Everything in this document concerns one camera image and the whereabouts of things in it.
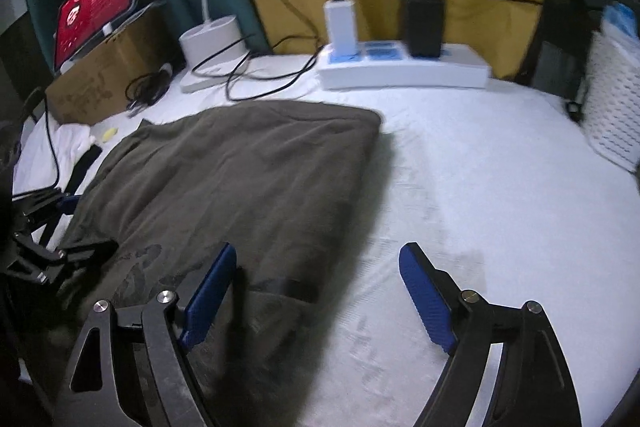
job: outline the brown fabric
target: brown fabric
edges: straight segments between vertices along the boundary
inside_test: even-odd
[[[212,262],[219,241],[236,247],[250,285],[285,277],[321,289],[379,126],[369,110],[290,101],[142,126],[100,166],[63,240],[68,247],[91,233],[120,245],[79,299],[75,327],[98,299],[123,307],[174,289]],[[189,355],[208,396],[224,372],[230,301],[227,295],[207,340]],[[243,381],[270,373],[311,306],[248,293]]]

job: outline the white woven basket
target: white woven basket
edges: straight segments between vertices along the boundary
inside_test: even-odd
[[[600,155],[628,171],[640,162],[640,68],[594,32],[586,68],[582,128]]]

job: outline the metal screw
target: metal screw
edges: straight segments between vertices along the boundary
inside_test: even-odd
[[[478,292],[473,291],[473,290],[464,290],[462,292],[462,299],[465,302],[468,302],[469,304],[473,304],[475,302],[478,302],[480,300],[480,296],[478,295]]]
[[[173,293],[172,291],[164,290],[158,294],[158,297],[156,297],[156,299],[161,304],[167,304],[167,302],[171,302],[172,300],[174,300],[174,296],[175,293]]]
[[[97,301],[94,304],[94,312],[102,313],[109,307],[109,303],[107,301]]]
[[[529,310],[531,313],[538,314],[542,311],[542,306],[540,306],[540,304],[535,301],[529,301],[527,302],[527,310]]]

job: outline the red screen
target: red screen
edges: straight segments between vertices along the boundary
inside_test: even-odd
[[[62,63],[102,27],[126,12],[133,0],[67,0],[58,15],[54,65]]]

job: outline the white table surface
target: white table surface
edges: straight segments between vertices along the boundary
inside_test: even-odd
[[[268,57],[256,64],[266,75],[303,61]],[[277,85],[241,81],[234,95]],[[422,410],[445,358],[429,343],[402,293],[397,254],[408,241],[418,241],[430,257],[434,254],[436,267],[450,268],[461,287],[473,284],[489,302],[519,308],[529,299],[539,301],[564,350],[584,427],[604,422],[640,367],[640,196],[628,172],[593,152],[558,99],[499,81],[487,90],[325,92],[313,73],[275,98],[378,111],[398,167],[386,183],[386,217],[377,219],[367,239],[369,253],[362,254],[358,281],[338,312],[300,425],[412,425]],[[92,133],[100,137],[118,128],[104,158],[142,118],[168,122],[225,103],[222,87],[183,94],[176,81],[156,106],[133,118],[109,118]],[[405,204],[402,198],[413,199]],[[371,257],[385,241],[388,253]],[[371,303],[379,315],[367,322],[356,310]],[[398,314],[398,308],[404,311]],[[374,346],[367,357],[377,361],[375,396],[371,389],[359,391],[370,384],[362,368],[350,376],[334,367],[348,371],[356,360],[353,350],[342,353],[340,343],[361,337],[363,324]],[[492,373],[495,378],[497,357],[499,349],[493,349],[489,380]],[[350,378],[347,396],[332,397],[336,382]],[[481,424],[492,385],[483,384],[469,425]],[[380,397],[382,405],[372,406]]]

